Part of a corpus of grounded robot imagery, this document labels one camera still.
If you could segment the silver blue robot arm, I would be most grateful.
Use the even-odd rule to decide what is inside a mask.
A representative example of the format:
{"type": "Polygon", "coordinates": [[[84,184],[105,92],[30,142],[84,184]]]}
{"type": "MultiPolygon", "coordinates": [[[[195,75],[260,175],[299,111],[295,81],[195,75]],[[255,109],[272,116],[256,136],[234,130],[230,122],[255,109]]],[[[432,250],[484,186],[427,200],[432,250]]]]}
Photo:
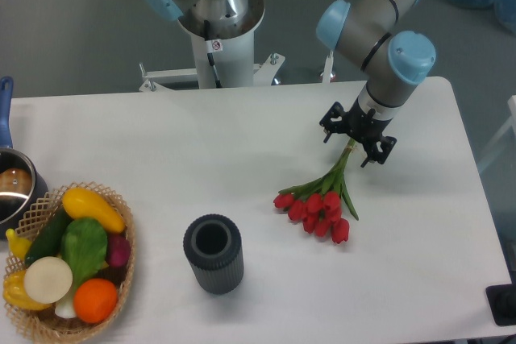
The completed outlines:
{"type": "MultiPolygon", "coordinates": [[[[435,63],[435,47],[413,31],[392,34],[419,0],[338,0],[316,27],[318,40],[368,76],[349,110],[334,104],[321,120],[327,135],[346,134],[363,146],[369,163],[383,164],[396,140],[384,129],[435,63]]],[[[254,32],[264,0],[145,0],[163,19],[179,22],[193,47],[203,89],[254,83],[254,32]]]]}

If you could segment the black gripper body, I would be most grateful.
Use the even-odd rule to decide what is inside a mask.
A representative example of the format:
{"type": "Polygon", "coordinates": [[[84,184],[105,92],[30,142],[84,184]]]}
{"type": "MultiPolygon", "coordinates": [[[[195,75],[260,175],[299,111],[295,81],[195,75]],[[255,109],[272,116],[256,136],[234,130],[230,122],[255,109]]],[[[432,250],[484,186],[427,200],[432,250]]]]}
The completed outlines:
{"type": "Polygon", "coordinates": [[[365,145],[366,143],[390,143],[389,136],[385,137],[383,131],[392,121],[374,118],[376,111],[369,108],[363,111],[358,101],[355,101],[351,109],[343,119],[347,124],[347,134],[357,142],[365,145]]]}

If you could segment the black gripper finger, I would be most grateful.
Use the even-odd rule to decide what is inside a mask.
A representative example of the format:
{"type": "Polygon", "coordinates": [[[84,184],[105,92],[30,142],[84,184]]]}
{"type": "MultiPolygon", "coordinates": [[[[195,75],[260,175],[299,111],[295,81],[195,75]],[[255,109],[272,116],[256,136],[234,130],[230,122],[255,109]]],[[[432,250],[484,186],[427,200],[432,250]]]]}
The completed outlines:
{"type": "Polygon", "coordinates": [[[347,111],[339,102],[335,102],[323,115],[319,125],[325,134],[324,143],[327,143],[333,134],[347,134],[349,132],[347,111]]]}
{"type": "Polygon", "coordinates": [[[361,163],[364,168],[367,164],[384,164],[397,143],[397,139],[383,134],[374,136],[359,136],[356,141],[363,146],[366,157],[361,163]]]}

